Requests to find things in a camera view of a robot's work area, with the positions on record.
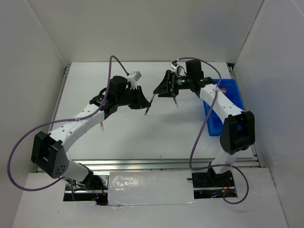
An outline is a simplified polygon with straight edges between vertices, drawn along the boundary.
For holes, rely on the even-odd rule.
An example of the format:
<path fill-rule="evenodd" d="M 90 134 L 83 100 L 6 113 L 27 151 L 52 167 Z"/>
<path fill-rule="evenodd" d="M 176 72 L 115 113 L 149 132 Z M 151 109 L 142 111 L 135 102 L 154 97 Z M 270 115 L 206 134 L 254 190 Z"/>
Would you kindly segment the blue pen refill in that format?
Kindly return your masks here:
<path fill-rule="evenodd" d="M 148 114 L 148 111 L 149 111 L 149 109 L 151 108 L 151 105 L 152 105 L 152 103 L 153 103 L 154 98 L 155 98 L 155 94 L 152 94 L 152 97 L 151 97 L 151 99 L 150 99 L 150 101 L 149 101 L 149 106 L 146 108 L 146 111 L 145 111 L 145 113 L 144 113 L 145 116 Z"/>

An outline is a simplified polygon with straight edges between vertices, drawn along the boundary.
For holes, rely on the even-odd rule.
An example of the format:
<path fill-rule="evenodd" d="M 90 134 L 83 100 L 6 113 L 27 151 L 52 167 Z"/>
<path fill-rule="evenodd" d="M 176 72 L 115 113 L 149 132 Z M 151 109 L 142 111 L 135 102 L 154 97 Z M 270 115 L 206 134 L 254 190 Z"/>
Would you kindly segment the purple pen refill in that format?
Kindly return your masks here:
<path fill-rule="evenodd" d="M 177 102 L 176 98 L 174 97 L 173 100 L 175 102 L 176 108 L 179 109 L 179 105 L 178 105 L 178 102 Z"/>

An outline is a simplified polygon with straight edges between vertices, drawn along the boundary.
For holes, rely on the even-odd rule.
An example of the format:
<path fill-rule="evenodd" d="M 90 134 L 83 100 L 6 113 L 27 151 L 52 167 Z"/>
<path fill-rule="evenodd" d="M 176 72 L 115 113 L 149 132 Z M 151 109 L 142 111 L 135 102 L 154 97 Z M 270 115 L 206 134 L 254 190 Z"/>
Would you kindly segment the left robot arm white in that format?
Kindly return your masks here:
<path fill-rule="evenodd" d="M 37 133 L 31 161 L 51 178 L 71 178 L 84 190 L 91 188 L 95 181 L 100 182 L 88 167 L 69 159 L 67 152 L 79 138 L 115 113 L 118 107 L 143 109 L 151 106 L 137 84 L 140 77 L 140 72 L 133 72 L 128 77 L 114 76 L 109 87 L 92 98 L 75 121 L 68 121 L 49 133 Z"/>

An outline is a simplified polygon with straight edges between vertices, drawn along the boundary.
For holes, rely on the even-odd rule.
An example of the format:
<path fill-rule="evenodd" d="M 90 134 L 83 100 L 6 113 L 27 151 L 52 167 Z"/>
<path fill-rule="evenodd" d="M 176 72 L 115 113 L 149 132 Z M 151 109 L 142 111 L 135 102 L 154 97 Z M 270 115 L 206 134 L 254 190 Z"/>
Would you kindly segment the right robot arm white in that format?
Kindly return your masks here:
<path fill-rule="evenodd" d="M 244 111 L 230 101 L 220 90 L 219 82 L 204 76 L 201 67 L 203 60 L 195 57 L 184 57 L 183 60 L 186 61 L 185 74 L 180 75 L 179 60 L 172 61 L 171 69 L 166 71 L 153 94 L 175 98 L 181 90 L 190 90 L 210 106 L 206 120 L 212 112 L 218 115 L 223 124 L 219 137 L 220 150 L 207 168 L 208 183 L 218 186 L 235 163 L 238 153 L 255 143 L 255 117 L 251 111 Z"/>

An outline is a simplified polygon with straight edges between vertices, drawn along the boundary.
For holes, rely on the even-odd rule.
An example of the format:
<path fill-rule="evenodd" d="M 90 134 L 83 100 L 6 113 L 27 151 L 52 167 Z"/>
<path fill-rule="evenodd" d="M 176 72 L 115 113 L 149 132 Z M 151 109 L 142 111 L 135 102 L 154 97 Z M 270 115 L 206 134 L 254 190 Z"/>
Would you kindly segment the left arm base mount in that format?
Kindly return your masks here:
<path fill-rule="evenodd" d="M 88 184 L 66 179 L 64 202 L 92 202 L 99 206 L 108 205 L 109 175 L 95 175 Z"/>

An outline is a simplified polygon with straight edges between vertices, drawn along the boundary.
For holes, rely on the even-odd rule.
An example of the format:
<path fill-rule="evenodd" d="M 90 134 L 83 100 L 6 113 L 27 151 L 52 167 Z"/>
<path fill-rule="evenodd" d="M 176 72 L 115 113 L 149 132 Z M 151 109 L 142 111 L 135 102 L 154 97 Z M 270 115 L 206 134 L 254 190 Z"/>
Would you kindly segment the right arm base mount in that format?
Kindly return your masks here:
<path fill-rule="evenodd" d="M 236 198 L 237 191 L 231 171 L 216 174 L 213 169 L 206 172 L 193 172 L 187 178 L 193 184 L 194 199 Z"/>

